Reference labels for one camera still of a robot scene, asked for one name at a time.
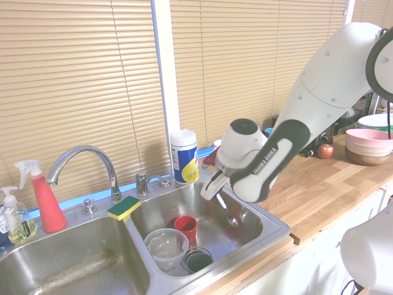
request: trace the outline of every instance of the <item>soap dispenser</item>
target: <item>soap dispenser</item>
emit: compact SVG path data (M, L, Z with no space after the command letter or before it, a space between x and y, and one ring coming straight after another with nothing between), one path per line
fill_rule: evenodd
M0 252L12 245L8 238L7 218L4 211L4 205L0 205Z
M37 225L31 219L24 203L17 201L10 191L18 189L16 186L2 187L5 193L4 214L7 218L9 239L14 244L23 243L37 232Z
M40 160L24 160L15 163L15 167L20 170L20 189L25 186L27 174L30 173L44 232L51 233L66 226L67 220L50 186L45 182L45 176L39 168L41 164Z

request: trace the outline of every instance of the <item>green and yellow sponge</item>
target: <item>green and yellow sponge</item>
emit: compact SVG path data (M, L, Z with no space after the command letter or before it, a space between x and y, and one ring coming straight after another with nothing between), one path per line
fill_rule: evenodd
M124 220L139 206L141 206L141 201L129 195L120 203L114 205L111 209L108 209L108 215L119 221Z

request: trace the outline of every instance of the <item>white cabinet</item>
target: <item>white cabinet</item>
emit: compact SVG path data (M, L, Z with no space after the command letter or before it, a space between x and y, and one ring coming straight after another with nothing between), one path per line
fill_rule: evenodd
M314 247L306 247L238 294L308 295L309 280L318 265Z
M239 295L340 295L352 280L340 254L344 233L369 220L387 205L392 185L377 190L335 225L326 227L301 251L262 278L239 291ZM350 284L344 295L353 294Z
M352 280L345 269L340 254L340 243L344 233L359 224L374 217L380 209L386 206L386 191L378 189L369 196L355 211L345 217L336 226L327 230L325 235L317 238L316 255L319 257L321 266L316 280L313 295L341 294L341 291ZM344 295L353 294L353 284L350 284Z

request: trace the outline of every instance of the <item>white plate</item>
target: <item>white plate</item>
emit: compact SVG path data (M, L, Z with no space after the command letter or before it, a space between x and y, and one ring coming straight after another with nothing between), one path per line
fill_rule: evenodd
M360 118L357 123L369 127L387 127L387 114L365 116ZM393 114L391 114L391 125L393 125Z

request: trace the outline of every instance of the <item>wooden countertop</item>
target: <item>wooden countertop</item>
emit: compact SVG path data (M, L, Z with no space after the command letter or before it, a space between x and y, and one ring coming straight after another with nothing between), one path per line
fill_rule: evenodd
M286 237L198 295L235 294L301 251L312 242L311 237L393 179L393 157L366 167L347 159L345 135L335 136L333 146L330 159L300 155L292 159L269 197L259 203L289 225L293 239Z
M393 179L393 157L377 166L352 163L345 135L334 137L330 159L296 156L259 205L291 229L299 245Z

